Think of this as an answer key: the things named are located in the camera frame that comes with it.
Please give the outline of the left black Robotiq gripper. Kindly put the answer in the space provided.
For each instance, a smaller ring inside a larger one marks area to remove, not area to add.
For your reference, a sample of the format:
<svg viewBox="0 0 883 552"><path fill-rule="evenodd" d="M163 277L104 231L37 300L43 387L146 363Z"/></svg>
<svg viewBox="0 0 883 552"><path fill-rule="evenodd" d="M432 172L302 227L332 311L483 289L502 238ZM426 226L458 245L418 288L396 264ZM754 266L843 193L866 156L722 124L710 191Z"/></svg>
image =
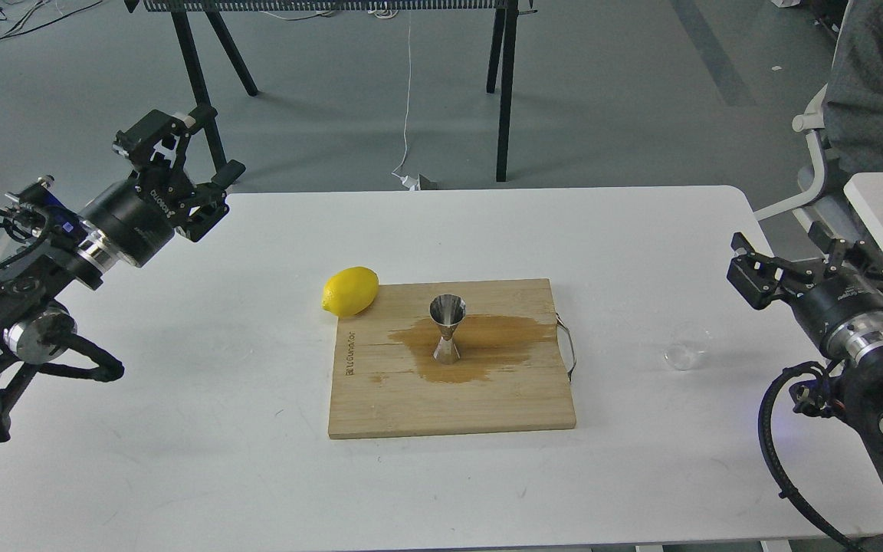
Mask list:
<svg viewBox="0 0 883 552"><path fill-rule="evenodd" d="M101 231L130 265L147 265L175 233L199 242L230 212L227 191L243 175L245 164L232 159L203 184L193 184L185 172L189 141L217 114L208 104L187 114L151 110L128 130L116 133L113 151L130 162L133 172L88 202L78 215ZM151 192L159 199L174 200L174 227Z"/></svg>

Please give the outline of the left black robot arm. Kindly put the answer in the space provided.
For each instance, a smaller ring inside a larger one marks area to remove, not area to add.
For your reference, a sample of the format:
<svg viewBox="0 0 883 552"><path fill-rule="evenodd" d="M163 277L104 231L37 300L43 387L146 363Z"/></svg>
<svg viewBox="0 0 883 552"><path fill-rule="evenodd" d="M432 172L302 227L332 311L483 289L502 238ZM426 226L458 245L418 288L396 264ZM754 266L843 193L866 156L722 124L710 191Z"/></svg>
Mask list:
<svg viewBox="0 0 883 552"><path fill-rule="evenodd" d="M187 114L154 110L121 130L113 150L132 172L78 213L53 195L49 176L0 209L0 444L35 375L112 382L125 373L122 361L78 334L58 296L73 282L97 289L121 261L146 265L175 235L198 242L228 214L228 188L245 165L228 161L205 184L185 172L189 141L216 117L208 104Z"/></svg>

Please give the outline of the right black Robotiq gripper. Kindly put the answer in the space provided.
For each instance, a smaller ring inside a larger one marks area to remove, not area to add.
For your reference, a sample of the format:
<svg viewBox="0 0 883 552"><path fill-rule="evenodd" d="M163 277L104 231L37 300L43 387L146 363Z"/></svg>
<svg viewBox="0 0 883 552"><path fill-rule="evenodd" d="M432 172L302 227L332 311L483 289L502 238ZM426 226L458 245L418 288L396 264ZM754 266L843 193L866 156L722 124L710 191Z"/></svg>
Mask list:
<svg viewBox="0 0 883 552"><path fill-rule="evenodd" d="M826 359L859 361L883 345L883 252L873 241L837 235L822 221L810 225L807 237L823 259L766 256L743 233L733 234L727 280L754 310L789 303ZM845 275L851 271L858 275Z"/></svg>

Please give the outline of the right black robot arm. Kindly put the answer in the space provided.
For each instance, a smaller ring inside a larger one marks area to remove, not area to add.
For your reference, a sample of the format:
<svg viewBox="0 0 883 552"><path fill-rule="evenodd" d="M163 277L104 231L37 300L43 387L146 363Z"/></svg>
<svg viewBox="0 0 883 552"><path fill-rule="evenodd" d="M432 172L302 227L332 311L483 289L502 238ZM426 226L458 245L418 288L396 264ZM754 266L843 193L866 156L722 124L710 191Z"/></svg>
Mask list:
<svg viewBox="0 0 883 552"><path fill-rule="evenodd" d="M774 301L788 304L824 363L784 368L758 408L761 454L780 497L817 530L846 550L862 551L810 505L783 468L773 441L773 408L786 390L798 415L834 417L854 429L883 484L883 252L872 241L849 241L814 222L810 240L820 258L787 261L753 248L733 234L734 257L727 280L754 310Z"/></svg>

